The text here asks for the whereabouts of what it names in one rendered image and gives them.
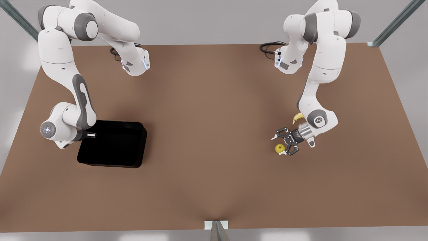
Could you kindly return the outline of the black storage box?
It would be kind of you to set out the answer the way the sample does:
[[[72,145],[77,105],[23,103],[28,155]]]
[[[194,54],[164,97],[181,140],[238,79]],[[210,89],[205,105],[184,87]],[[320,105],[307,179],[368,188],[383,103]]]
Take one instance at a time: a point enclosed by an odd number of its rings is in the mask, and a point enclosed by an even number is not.
[[[147,130],[139,122],[97,120],[86,130],[95,137],[81,141],[77,161],[90,166],[139,168],[145,151]]]

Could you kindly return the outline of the silver frame post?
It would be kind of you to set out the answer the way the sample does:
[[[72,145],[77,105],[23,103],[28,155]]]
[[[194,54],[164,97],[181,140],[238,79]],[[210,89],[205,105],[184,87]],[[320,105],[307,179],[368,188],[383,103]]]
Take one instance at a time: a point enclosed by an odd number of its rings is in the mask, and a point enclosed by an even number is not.
[[[38,41],[39,31],[8,1],[0,0],[0,8],[8,14],[21,28],[23,28],[35,41]]]
[[[426,0],[411,0],[397,17],[372,41],[368,47],[379,47],[405,22]]]
[[[230,241],[226,230],[229,229],[229,221],[204,221],[204,229],[209,229],[210,241]]]

